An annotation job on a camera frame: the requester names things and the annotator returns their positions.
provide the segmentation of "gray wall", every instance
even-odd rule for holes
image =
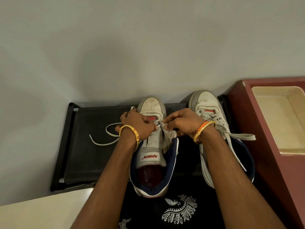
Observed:
[[[305,0],[0,0],[0,205],[46,196],[67,104],[305,72]]]

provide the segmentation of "orange thread bracelet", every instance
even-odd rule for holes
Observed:
[[[136,146],[136,148],[135,148],[135,150],[134,150],[134,152],[135,152],[135,151],[138,149],[138,147],[139,147],[139,141],[140,141],[138,131],[135,130],[135,128],[132,127],[132,126],[130,126],[130,125],[123,125],[123,126],[120,128],[120,130],[119,130],[119,135],[120,135],[120,136],[121,136],[121,132],[122,132],[122,130],[123,130],[124,127],[129,127],[129,128],[131,128],[132,131],[133,131],[134,134],[135,134],[135,139],[136,139],[136,141],[137,141],[137,146]]]
[[[214,124],[214,127],[216,127],[216,122],[215,121],[207,121],[207,122],[204,122],[200,127],[199,129],[197,130],[197,133],[195,134],[194,136],[194,142],[196,143],[197,142],[197,138],[198,136],[201,134],[202,130],[204,130],[208,125],[210,124]]]

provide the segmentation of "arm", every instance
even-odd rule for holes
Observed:
[[[147,139],[157,126],[136,109],[121,116],[122,125],[134,127],[140,140]],[[78,214],[71,229],[117,228],[127,187],[132,154],[136,147],[134,132],[124,127],[121,137],[94,190]]]
[[[168,130],[179,128],[178,135],[193,138],[204,121],[190,109],[182,109],[169,115],[163,123],[168,123]],[[205,148],[226,228],[285,228],[213,126],[206,127],[197,142]]]

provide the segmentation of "dark red insole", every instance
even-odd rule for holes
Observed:
[[[160,165],[147,165],[137,170],[137,176],[142,185],[154,188],[163,180],[163,170]]]

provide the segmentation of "gold bracelet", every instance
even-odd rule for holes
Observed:
[[[210,121],[210,122],[205,122],[204,124],[202,124],[200,126],[200,128],[198,129],[196,135],[194,136],[194,142],[197,142],[197,138],[198,136],[201,134],[202,130],[204,130],[208,125],[213,124],[214,123],[214,127],[216,127],[216,122],[215,121]]]
[[[124,127],[129,127],[129,128],[131,128],[132,131],[135,133],[135,139],[136,139],[136,141],[137,141],[137,146],[136,146],[136,148],[135,148],[135,150],[134,150],[134,152],[135,152],[135,151],[138,149],[138,147],[139,147],[139,140],[140,140],[139,134],[138,134],[138,132],[135,130],[134,127],[132,127],[132,126],[130,126],[130,125],[123,125],[123,126],[120,128],[120,130],[119,130],[119,135],[120,135],[120,136],[121,136],[122,129],[123,129]]]

